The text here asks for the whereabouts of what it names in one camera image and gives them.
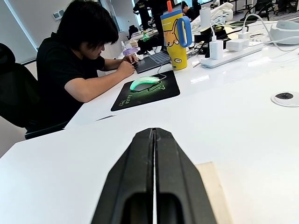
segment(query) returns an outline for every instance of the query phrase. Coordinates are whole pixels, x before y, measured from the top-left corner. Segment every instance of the glowing green mouse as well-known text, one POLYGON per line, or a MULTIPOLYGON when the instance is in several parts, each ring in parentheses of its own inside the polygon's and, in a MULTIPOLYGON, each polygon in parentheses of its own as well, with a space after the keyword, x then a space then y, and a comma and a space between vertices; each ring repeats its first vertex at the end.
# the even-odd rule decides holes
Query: glowing green mouse
POLYGON ((149 76, 149 77, 140 77, 136 79, 130 86, 132 91, 142 91, 148 89, 160 81, 159 78, 149 76))

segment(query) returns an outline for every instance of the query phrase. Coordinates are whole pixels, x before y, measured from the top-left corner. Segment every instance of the cup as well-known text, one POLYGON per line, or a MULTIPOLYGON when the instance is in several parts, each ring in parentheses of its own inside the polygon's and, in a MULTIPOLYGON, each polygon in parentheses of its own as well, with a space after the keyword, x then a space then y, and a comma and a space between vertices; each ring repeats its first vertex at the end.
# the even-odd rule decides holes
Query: cup
POLYGON ((192 43, 190 20, 183 16, 182 10, 161 16, 164 40, 171 58, 173 70, 187 67, 186 47, 192 43))

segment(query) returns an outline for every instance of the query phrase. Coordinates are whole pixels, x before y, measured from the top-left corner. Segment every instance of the laptop keyboard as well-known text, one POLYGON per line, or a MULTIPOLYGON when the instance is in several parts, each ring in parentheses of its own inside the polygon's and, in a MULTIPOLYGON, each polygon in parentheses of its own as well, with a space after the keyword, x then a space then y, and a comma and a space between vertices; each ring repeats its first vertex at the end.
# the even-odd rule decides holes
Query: laptop keyboard
POLYGON ((163 64, 165 62, 170 61, 170 57, 167 54, 164 54, 162 52, 156 53, 154 55, 150 55, 149 57, 152 60, 154 60, 154 62, 156 62, 157 64, 163 64))

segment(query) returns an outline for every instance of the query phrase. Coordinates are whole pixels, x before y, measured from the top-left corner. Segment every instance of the white power strip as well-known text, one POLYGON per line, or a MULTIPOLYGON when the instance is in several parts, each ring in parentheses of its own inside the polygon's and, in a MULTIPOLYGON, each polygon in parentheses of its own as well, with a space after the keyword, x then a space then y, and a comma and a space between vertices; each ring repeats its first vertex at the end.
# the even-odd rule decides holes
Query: white power strip
POLYGON ((262 50, 263 44, 260 42, 249 42, 249 46, 243 50, 240 51, 229 51, 229 50, 223 50, 223 57, 220 59, 211 59, 211 58, 202 58, 200 60, 200 63, 203 67, 208 68, 216 68, 220 65, 226 64, 228 62, 232 62, 234 60, 237 60, 241 57, 245 57, 247 55, 251 55, 253 53, 256 53, 260 50, 262 50))

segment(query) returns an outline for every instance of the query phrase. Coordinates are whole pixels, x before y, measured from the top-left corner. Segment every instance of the window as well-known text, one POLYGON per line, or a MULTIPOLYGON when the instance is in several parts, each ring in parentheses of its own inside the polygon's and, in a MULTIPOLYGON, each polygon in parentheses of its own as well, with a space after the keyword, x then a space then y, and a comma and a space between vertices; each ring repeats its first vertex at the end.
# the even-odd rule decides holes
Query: window
POLYGON ((192 0, 185 0, 189 7, 192 7, 192 0))

